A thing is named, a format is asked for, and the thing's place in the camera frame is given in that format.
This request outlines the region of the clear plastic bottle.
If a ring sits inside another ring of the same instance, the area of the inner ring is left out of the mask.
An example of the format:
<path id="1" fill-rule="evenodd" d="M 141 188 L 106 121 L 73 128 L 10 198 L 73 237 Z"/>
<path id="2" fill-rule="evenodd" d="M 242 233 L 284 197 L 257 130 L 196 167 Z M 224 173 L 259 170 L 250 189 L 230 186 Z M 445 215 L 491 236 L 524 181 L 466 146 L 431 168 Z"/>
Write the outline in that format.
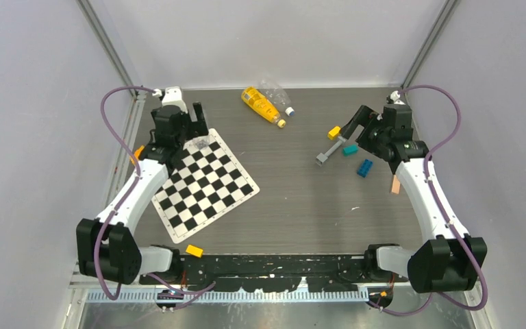
<path id="1" fill-rule="evenodd" d="M 210 145 L 210 136 L 199 136 L 193 138 L 192 142 L 197 149 L 205 149 Z"/>

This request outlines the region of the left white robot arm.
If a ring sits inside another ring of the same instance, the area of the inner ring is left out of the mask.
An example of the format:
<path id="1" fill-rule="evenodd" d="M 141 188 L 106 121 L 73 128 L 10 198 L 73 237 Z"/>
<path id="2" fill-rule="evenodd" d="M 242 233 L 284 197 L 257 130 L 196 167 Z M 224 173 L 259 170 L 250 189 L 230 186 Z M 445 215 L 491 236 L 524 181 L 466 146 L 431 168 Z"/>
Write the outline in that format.
<path id="1" fill-rule="evenodd" d="M 141 152 L 126 185 L 94 219 L 82 219 L 77 225 L 80 274 L 120 284 L 154 272 L 167 284 L 181 278 L 178 252 L 155 245 L 140 248 L 134 232 L 158 189 L 183 167 L 185 145 L 209 134 L 201 103 L 194 102 L 192 112 L 195 119 L 175 105 L 152 110 L 153 140 Z"/>

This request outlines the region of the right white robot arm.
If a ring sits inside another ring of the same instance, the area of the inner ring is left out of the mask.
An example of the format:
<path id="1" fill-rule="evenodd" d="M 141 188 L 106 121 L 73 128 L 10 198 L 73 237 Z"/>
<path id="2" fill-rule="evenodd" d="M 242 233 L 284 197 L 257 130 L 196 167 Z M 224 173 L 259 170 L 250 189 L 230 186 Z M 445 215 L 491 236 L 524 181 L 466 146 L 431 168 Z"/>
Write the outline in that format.
<path id="1" fill-rule="evenodd" d="M 355 140 L 358 146 L 387 162 L 408 194 L 423 238 L 416 251 L 394 243 L 369 245 L 363 264 L 366 277 L 377 282 L 395 273 L 407 278 L 417 293 L 471 290 L 488 248 L 460 223 L 442 189 L 430 187 L 436 179 L 434 164 L 426 159 L 427 144 L 414 139 L 412 109 L 392 104 L 378 113 L 360 106 L 340 134 L 350 137 L 357 127 L 362 128 Z"/>

